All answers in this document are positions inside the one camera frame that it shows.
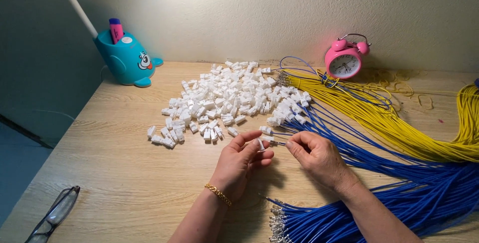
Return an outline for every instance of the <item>yellow wire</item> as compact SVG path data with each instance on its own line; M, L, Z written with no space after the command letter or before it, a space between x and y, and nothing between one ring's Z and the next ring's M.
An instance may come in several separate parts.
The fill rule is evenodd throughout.
M354 93L362 98L368 99L372 103L380 104L381 101L387 102L387 100L390 100L392 98L391 93L393 92L406 93L407 96L412 96L414 91L405 83L402 84L407 86L406 90L397 88L401 84L400 81L393 85L387 81L380 81L382 87L374 83L362 85L346 81L332 82L332 80L328 80L323 84L321 83L322 76L319 74L315 76L294 70L288 70L288 73L303 77L287 76L285 83L288 86L294 86L309 92L311 96L356 120L366 130L375 132L395 147L402 149L406 154L421 160L438 162L461 162L466 160L479 162L479 93L474 84L467 85L456 93L459 132L452 142L443 142L432 139L400 119L392 105L385 109L385 107L369 104L355 98L341 87L337 87L340 85L344 88L355 90ZM393 90L386 89L388 86L392 87ZM377 92L386 92L389 97L378 100L371 98L371 95L368 94L377 94Z

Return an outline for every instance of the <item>clock face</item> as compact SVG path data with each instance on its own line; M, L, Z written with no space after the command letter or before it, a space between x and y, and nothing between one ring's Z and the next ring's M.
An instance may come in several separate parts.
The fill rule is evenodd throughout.
M337 78L346 78L359 71L359 60L353 55L341 55L332 60L329 73Z

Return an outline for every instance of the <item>gold bracelet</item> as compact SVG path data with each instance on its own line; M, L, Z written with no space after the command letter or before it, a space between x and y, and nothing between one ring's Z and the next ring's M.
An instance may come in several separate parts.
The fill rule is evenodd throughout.
M221 198L221 200L223 200L228 205L228 207L231 206L231 201L228 199L228 197L226 197L221 191L218 191L215 186L207 183L205 185L205 188L208 188L210 191L215 193L219 198Z

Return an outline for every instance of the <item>glasses frame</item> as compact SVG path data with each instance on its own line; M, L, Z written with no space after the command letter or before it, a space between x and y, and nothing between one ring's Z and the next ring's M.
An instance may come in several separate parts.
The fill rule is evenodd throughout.
M63 216L63 218L57 222L57 223L51 223L50 221L47 220L48 216L50 214L52 214L52 212L57 209L58 205L60 205L60 203L63 202L63 200L65 200L66 197L68 197L72 192L75 192L75 200L73 201L73 203L71 204L70 208L68 209L67 213ZM73 209L73 206L75 205L75 203L77 202L77 198L78 198L78 193L80 192L80 187L79 186L73 186L71 188L67 188L67 189L64 189L63 191L60 192L60 194L58 195L57 199L55 200L55 202L53 203L53 205L51 206L50 210L46 213L45 217L43 217L43 219L35 226L35 228L33 229L33 232L30 234L30 236L28 237L28 239L25 241L25 243L28 243L32 238L33 236L39 236L39 235L44 235L46 236L46 241L48 241L50 235L53 234L53 231L55 231L55 229L63 222L64 219L67 218L67 216L70 214L71 210ZM50 231L48 232L45 232L45 233L36 233L36 231L45 223L45 222L48 222L51 226L50 228Z

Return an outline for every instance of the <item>teal pen holder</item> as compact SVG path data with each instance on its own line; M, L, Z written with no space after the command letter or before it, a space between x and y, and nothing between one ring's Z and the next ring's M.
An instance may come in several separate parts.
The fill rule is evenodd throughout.
M100 32L93 42L113 76L123 85L151 86L150 78L163 64L160 58L150 58L140 42L128 32L124 32L116 44L109 30Z

